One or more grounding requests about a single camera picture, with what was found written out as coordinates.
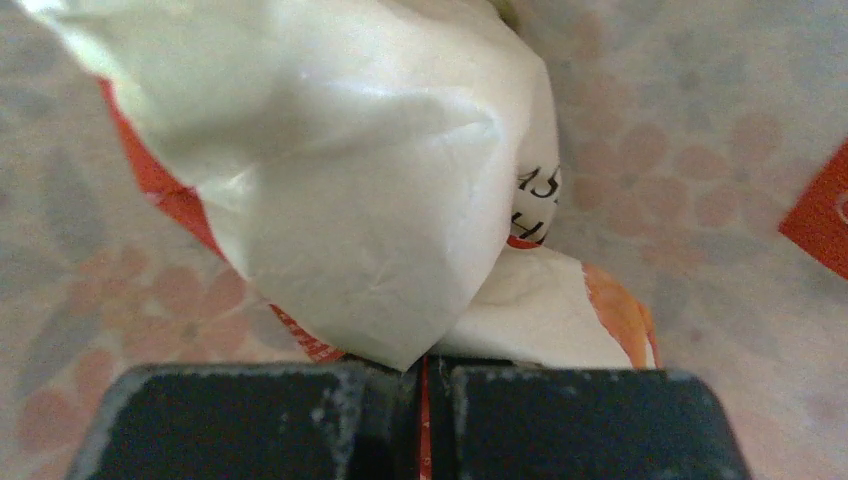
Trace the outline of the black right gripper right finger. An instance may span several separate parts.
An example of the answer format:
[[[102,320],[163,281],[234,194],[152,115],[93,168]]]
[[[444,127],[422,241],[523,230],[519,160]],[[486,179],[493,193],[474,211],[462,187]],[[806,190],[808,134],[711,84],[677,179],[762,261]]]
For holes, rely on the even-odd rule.
[[[748,479],[717,396],[663,369],[426,361],[436,479]]]

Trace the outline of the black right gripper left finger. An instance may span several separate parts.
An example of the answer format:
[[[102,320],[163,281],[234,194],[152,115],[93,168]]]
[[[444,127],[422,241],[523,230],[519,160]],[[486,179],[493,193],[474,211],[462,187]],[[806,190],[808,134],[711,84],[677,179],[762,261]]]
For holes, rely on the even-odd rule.
[[[415,479],[413,373],[148,364],[105,392],[70,479]]]

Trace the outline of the red orange chip bag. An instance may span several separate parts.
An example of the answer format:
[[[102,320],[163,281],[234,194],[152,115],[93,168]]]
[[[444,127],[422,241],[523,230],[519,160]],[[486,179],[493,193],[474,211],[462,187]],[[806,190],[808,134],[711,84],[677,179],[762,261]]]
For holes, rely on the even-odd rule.
[[[19,1],[1,69],[1,475],[54,479],[120,364],[428,347],[654,366],[649,313],[543,246],[547,71],[486,1]]]

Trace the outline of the beige floral tote bag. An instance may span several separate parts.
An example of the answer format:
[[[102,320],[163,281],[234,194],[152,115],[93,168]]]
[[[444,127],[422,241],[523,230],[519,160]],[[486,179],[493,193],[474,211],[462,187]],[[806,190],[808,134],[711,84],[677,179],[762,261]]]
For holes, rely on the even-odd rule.
[[[847,475],[847,283],[778,226],[847,136],[843,1],[518,1],[565,182],[547,245],[653,312],[758,479]],[[140,193],[93,78],[1,5],[1,475],[60,479],[145,362],[300,361]]]

